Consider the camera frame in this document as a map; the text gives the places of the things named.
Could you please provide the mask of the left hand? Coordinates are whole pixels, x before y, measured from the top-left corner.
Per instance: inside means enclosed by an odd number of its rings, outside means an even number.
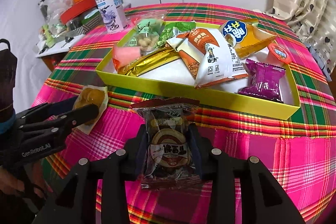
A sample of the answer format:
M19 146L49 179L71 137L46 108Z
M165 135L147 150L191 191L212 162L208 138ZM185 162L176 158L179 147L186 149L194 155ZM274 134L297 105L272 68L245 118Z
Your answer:
M43 178L43 167L40 161L36 161L31 165L30 180L33 184L37 185L34 192L41 198L49 191L48 186ZM19 192L25 191L24 182L18 180L8 170L1 166L1 192L8 195L18 195Z

